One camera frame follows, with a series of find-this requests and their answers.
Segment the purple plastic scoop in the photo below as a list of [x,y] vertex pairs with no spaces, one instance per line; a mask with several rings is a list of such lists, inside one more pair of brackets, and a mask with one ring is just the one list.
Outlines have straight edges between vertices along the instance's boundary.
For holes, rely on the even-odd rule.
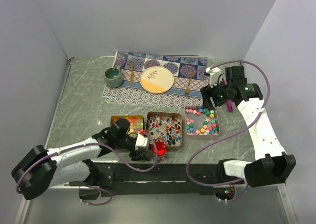
[[[225,84],[227,84],[226,79],[223,78],[222,81],[223,81]],[[234,108],[233,108],[233,104],[232,104],[232,101],[231,101],[231,100],[226,101],[226,107],[227,107],[227,110],[228,110],[230,113],[233,113]]]

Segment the gold tin of gummy stars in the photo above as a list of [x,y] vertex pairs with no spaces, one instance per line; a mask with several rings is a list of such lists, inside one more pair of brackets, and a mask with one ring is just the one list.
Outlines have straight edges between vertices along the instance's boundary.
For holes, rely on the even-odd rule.
[[126,119],[130,123],[130,133],[140,133],[144,127],[144,117],[141,115],[133,116],[112,116],[110,120],[110,126],[119,119]]

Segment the tin of pastel star candies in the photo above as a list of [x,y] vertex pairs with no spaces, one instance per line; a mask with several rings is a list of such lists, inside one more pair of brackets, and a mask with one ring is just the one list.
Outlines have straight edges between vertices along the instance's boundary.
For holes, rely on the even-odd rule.
[[200,138],[203,135],[215,137],[220,134],[217,110],[208,110],[202,106],[185,107],[186,135]]

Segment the red jar lid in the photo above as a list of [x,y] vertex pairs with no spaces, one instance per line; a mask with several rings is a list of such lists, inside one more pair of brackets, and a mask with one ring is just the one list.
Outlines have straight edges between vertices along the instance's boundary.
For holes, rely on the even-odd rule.
[[156,141],[155,144],[156,144],[155,146],[152,145],[151,147],[153,155],[155,156],[157,154],[158,157],[164,156],[166,153],[166,146],[164,142]]

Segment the clear glass jar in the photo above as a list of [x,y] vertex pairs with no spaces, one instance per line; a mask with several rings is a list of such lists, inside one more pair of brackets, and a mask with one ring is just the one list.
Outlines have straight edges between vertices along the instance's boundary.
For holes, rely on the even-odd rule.
[[162,153],[154,154],[153,153],[153,160],[156,162],[164,161],[165,160],[165,153],[164,154],[162,154]]

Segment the tin of lollipops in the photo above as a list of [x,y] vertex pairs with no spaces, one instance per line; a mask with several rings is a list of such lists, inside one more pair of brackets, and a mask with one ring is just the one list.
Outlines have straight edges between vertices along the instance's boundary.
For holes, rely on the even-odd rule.
[[177,151],[182,146],[182,116],[179,113],[155,112],[147,114],[145,130],[167,150]]

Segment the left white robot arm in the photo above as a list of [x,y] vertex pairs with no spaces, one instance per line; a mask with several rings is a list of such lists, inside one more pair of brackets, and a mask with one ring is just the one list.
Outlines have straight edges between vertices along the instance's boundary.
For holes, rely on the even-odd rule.
[[129,121],[119,119],[112,126],[75,144],[52,149],[42,145],[33,147],[11,172],[16,182],[16,192],[32,200],[48,188],[63,183],[102,184],[104,177],[94,164],[94,158],[112,152],[121,159],[116,148],[140,154],[150,144],[155,145],[154,139],[147,132],[131,136],[129,131]]

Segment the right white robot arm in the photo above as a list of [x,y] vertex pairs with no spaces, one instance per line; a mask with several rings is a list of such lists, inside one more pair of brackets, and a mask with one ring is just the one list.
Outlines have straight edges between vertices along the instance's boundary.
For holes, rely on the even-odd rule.
[[259,86],[247,82],[242,65],[227,67],[224,81],[220,81],[223,73],[219,68],[208,67],[205,74],[209,75],[209,84],[200,90],[203,106],[213,110],[227,101],[233,102],[244,118],[255,152],[254,162],[220,161],[217,180],[226,184],[236,177],[245,180],[250,187],[284,183],[294,169],[296,159],[286,153],[277,139]]

